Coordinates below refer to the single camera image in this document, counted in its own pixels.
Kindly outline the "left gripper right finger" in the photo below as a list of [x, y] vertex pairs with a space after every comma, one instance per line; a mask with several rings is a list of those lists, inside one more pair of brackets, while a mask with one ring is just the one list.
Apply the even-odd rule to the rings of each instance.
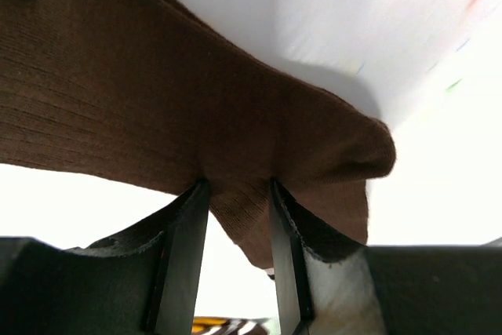
[[284, 334], [498, 334], [501, 243], [364, 246], [270, 184]]

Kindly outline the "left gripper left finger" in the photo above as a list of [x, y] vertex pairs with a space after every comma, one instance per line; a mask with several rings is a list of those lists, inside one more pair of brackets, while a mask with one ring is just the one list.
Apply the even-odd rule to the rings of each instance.
[[209, 185], [82, 249], [1, 240], [4, 334], [189, 334]]

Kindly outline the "dark brown striped sock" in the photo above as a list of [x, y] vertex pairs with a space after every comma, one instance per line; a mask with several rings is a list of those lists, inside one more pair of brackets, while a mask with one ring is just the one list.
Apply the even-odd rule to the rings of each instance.
[[391, 172], [388, 128], [255, 60], [175, 0], [1, 0], [1, 160], [178, 195], [272, 266], [268, 183], [368, 238], [366, 181]]

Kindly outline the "mustard yellow striped sock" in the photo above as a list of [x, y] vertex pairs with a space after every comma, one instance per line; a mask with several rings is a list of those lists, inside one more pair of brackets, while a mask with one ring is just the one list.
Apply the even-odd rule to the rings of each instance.
[[194, 335], [267, 335], [271, 333], [266, 327], [267, 322], [268, 319], [196, 316], [193, 319], [191, 333]]

